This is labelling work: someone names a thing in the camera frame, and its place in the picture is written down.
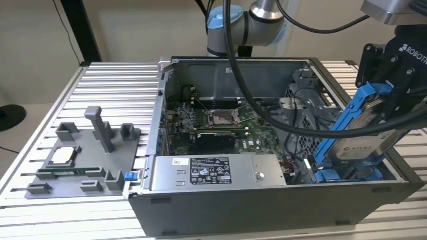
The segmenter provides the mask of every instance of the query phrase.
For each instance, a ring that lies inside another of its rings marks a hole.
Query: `motherboard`
[[[244,101],[192,100],[168,111],[171,155],[256,153],[283,156],[274,128]]]

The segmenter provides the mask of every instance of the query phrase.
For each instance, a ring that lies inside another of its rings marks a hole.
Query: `black cable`
[[[326,121],[327,123],[330,123],[330,124],[336,124],[336,121],[332,121],[332,120],[330,120],[330,119],[326,119],[326,118],[323,118],[323,117],[320,117],[320,116],[314,116],[316,119],[320,119],[320,120],[323,120],[323,121]]]
[[[298,117],[299,117],[299,106],[296,104],[296,99],[294,98],[294,116],[292,116],[292,126],[296,125],[296,121],[298,121]],[[292,133],[288,133],[287,136],[286,136],[286,139],[284,139],[284,151],[287,152],[287,154],[295,159],[295,160],[299,160],[299,161],[303,161],[303,159],[300,157],[298,157],[298,155],[295,154],[296,150],[298,150],[298,144],[299,142],[296,141],[295,143],[295,151],[292,152],[290,150],[290,139],[291,139],[291,136],[294,134]]]
[[[13,150],[11,150],[11,149],[8,149],[8,148],[3,147],[3,146],[0,146],[0,149],[3,149],[4,151],[8,151],[8,152],[11,152],[11,153],[20,154],[20,152],[19,152],[19,151],[13,151]]]
[[[303,24],[300,24],[286,12],[283,6],[282,6],[282,3],[279,0],[275,0],[275,3],[278,5],[278,8],[279,8],[279,11],[280,13],[283,14],[284,18],[296,26],[299,27],[300,29],[311,32],[311,33],[315,33],[315,34],[335,34],[348,28],[351,28],[354,25],[362,23],[364,20],[367,20],[370,18],[368,15],[364,15],[362,17],[359,17],[356,20],[354,20],[351,23],[346,24],[344,26],[340,26],[335,29],[331,29],[331,30],[320,30],[320,29],[315,29],[312,27],[308,27]]]
[[[318,90],[314,89],[312,87],[302,87],[302,88],[299,88],[299,89],[295,91],[295,93],[294,93],[295,96],[296,96],[296,94],[300,92],[300,90],[311,90],[311,91],[315,91],[315,93],[319,94],[319,96],[320,96],[320,93],[319,93]]]
[[[80,65],[80,59],[79,59],[79,56],[77,56],[77,53],[76,53],[76,49],[75,49],[75,46],[73,46],[72,37],[71,37],[71,35],[69,35],[69,31],[68,31],[68,29],[67,29],[67,26],[65,26],[65,23],[64,23],[61,14],[60,14],[59,6],[56,5],[56,1],[55,1],[55,0],[52,0],[52,2],[53,2],[53,5],[55,5],[55,9],[56,9],[56,13],[57,13],[57,16],[59,16],[61,25],[63,25],[63,27],[64,27],[64,29],[65,29],[65,32],[67,32],[71,49],[72,49],[75,58],[77,59],[77,64]]]
[[[194,0],[194,1],[199,5],[199,8],[202,10],[204,17],[207,17],[208,11],[207,11],[206,5],[203,4],[203,1],[202,0]]]
[[[280,105],[278,105],[278,106],[271,106],[271,107],[268,107],[267,108],[267,112],[272,112],[272,111],[276,111],[276,110],[279,110],[282,108],[282,106]]]
[[[262,109],[262,107],[256,104],[256,101],[251,95],[248,86],[246,84],[243,74],[238,65],[238,59],[235,56],[235,49],[234,49],[234,39],[232,39],[232,28],[231,28],[231,0],[224,0],[223,2],[223,9],[224,9],[224,17],[223,17],[223,24],[224,24],[224,39],[226,39],[226,50],[227,56],[230,60],[230,66],[232,69],[235,81],[240,88],[242,94],[246,98],[247,103],[251,105],[256,114],[279,130],[292,133],[295,135],[303,135],[308,137],[318,137],[323,139],[343,139],[343,138],[356,138],[368,135],[375,135],[390,130],[394,130],[402,126],[407,126],[412,120],[426,116],[427,114],[427,107],[423,106],[419,109],[414,110],[404,116],[400,116],[386,123],[376,124],[372,126],[367,126],[358,129],[351,130],[340,130],[340,131],[322,131],[322,130],[310,130],[303,129],[299,127],[290,126],[283,122],[275,120],[268,113]]]

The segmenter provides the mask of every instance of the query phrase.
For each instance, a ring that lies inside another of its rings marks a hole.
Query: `aluminum extrusion table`
[[[324,67],[352,97],[358,66],[326,61]],[[144,239],[146,234],[123,196],[25,199],[25,188],[57,140],[61,122],[88,129],[87,106],[103,107],[103,119],[112,127],[134,123],[142,129],[134,168],[146,165],[151,117],[158,94],[158,63],[94,63],[81,67],[47,114],[28,144],[0,181],[0,238],[13,240]],[[427,134],[412,131],[396,151],[427,181]],[[194,240],[383,240],[427,239],[427,187],[403,203],[380,207],[356,226],[196,236]]]

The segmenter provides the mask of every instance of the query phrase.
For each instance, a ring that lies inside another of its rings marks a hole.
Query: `white wall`
[[[296,19],[312,27],[336,27],[362,15],[362,2],[300,0]],[[252,0],[232,3],[248,9]],[[204,18],[194,0],[86,0],[84,4],[104,61],[206,56]],[[77,69],[52,0],[0,0],[0,6],[0,105],[51,103]],[[330,36],[291,31],[283,55],[322,60],[358,60],[366,43],[384,43],[392,35],[392,29],[374,20]],[[275,47],[254,49],[262,57],[275,52]]]
[[[0,6],[0,104],[53,102],[77,68],[53,3],[0,0]]]
[[[364,14],[363,0],[300,0],[295,19],[316,29],[335,29]],[[368,19],[335,34],[315,34],[292,27],[284,55],[315,57],[326,61],[360,61],[366,44],[386,44],[395,36],[395,27]]]
[[[207,34],[194,0],[87,0],[87,14],[107,61],[156,62],[160,56],[206,56]],[[244,9],[251,0],[234,0]],[[259,47],[256,56],[272,56]]]
[[[251,2],[234,4],[247,9]],[[60,0],[56,4],[65,17]],[[194,0],[86,0],[84,4],[104,61],[206,56],[204,17]],[[77,61],[52,0],[0,0],[0,6],[0,105],[53,102]],[[272,56],[275,49],[260,47],[254,55]]]

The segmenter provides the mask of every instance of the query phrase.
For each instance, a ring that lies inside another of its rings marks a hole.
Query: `warning sticker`
[[[194,185],[232,183],[228,157],[191,158],[190,168]]]

